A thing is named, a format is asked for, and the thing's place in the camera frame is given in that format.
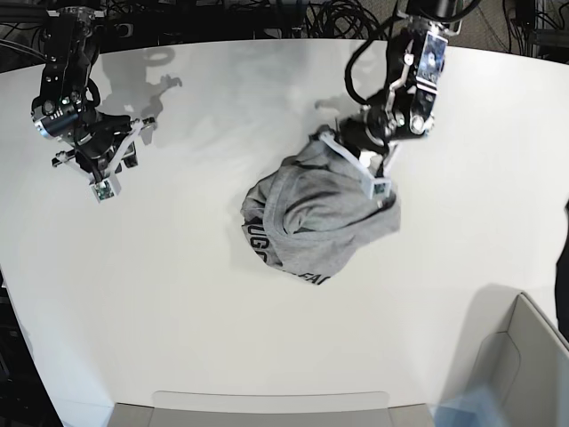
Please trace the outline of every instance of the black lettering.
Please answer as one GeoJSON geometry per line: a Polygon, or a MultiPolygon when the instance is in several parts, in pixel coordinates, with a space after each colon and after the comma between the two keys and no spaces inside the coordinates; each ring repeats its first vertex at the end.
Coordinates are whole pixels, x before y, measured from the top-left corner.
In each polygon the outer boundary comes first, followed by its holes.
{"type": "Polygon", "coordinates": [[[267,238],[251,238],[251,246],[257,249],[266,249],[268,248],[268,239],[267,238]]]}
{"type": "Polygon", "coordinates": [[[320,275],[319,275],[319,274],[315,274],[315,275],[312,276],[311,278],[307,278],[306,281],[307,281],[307,282],[312,282],[312,283],[316,284],[319,279],[320,279],[320,275]]]}
{"type": "Polygon", "coordinates": [[[267,236],[265,234],[265,229],[263,229],[260,225],[250,225],[247,227],[247,232],[252,236],[267,236]]]}
{"type": "Polygon", "coordinates": [[[255,251],[255,253],[261,257],[263,262],[267,263],[267,254],[265,254],[264,252],[261,252],[261,251],[255,251]]]}

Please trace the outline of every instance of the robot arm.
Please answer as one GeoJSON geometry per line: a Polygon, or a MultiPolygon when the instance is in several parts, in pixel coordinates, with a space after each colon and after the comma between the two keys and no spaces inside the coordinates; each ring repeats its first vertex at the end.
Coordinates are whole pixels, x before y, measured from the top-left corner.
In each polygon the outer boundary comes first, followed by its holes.
{"type": "Polygon", "coordinates": [[[351,71],[357,59],[375,37],[364,42],[346,67],[346,90],[362,105],[360,112],[342,119],[338,130],[325,126],[315,135],[331,149],[345,157],[361,174],[361,186],[368,198],[379,205],[391,197],[389,168],[399,150],[399,142],[421,138],[435,122],[433,107],[438,81],[445,63],[447,36],[458,34],[460,19],[471,12],[479,0],[453,15],[456,0],[409,0],[405,12],[397,9],[378,29],[379,35],[398,20],[404,26],[396,36],[389,35],[386,51],[387,73],[383,87],[368,99],[357,94],[351,71]],[[451,28],[449,24],[458,22],[451,28]],[[381,156],[372,166],[371,158],[381,156]]]}
{"type": "Polygon", "coordinates": [[[121,161],[127,167],[138,164],[133,141],[154,118],[132,121],[130,116],[110,116],[96,109],[99,89],[90,74],[99,56],[94,22],[104,16],[100,5],[58,2],[52,8],[46,65],[39,96],[32,102],[32,119],[45,138],[72,148],[58,153],[52,165],[71,166],[88,178],[95,197],[102,201],[120,191],[116,174],[121,161]]]}

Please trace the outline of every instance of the screw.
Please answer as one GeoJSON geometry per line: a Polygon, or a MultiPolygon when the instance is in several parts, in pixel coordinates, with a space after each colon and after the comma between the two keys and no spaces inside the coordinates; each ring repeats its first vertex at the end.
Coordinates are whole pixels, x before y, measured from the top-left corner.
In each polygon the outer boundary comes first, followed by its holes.
{"type": "Polygon", "coordinates": [[[425,125],[425,121],[421,116],[415,116],[411,120],[411,131],[413,133],[421,134],[423,132],[423,126],[425,125]]]}
{"type": "Polygon", "coordinates": [[[405,116],[401,113],[401,111],[395,112],[395,119],[397,121],[398,127],[402,127],[405,124],[405,116]]]}
{"type": "Polygon", "coordinates": [[[55,104],[53,104],[53,102],[51,102],[50,100],[44,102],[45,114],[51,114],[54,110],[55,110],[55,104]]]}

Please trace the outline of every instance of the white table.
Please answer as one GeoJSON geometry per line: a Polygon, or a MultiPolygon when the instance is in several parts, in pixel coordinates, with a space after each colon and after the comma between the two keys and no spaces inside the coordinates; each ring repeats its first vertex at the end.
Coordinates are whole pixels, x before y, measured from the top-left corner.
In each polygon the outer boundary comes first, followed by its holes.
{"type": "MultiPolygon", "coordinates": [[[[461,389],[519,290],[555,316],[569,68],[546,61],[449,49],[436,128],[393,169],[401,231],[325,286],[266,267],[247,245],[247,190],[333,121],[315,102],[356,110],[343,69],[358,43],[102,55],[102,110],[159,113],[159,128],[101,205],[79,175],[51,167],[62,147],[29,119],[41,69],[0,76],[0,264],[66,423],[99,427],[113,402],[151,406],[155,391],[436,403],[461,389]]],[[[383,84],[384,47],[357,64],[361,93],[383,84]]]]}

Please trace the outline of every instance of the gray t-shirt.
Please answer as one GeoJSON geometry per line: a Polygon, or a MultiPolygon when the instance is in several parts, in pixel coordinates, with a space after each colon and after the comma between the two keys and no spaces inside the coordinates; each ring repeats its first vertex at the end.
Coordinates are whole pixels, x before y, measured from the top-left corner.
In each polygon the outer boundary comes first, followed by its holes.
{"type": "Polygon", "coordinates": [[[251,248],[270,267],[321,285],[354,252],[399,230],[400,205],[362,193],[359,172],[319,140],[249,190],[241,208],[251,248]]]}

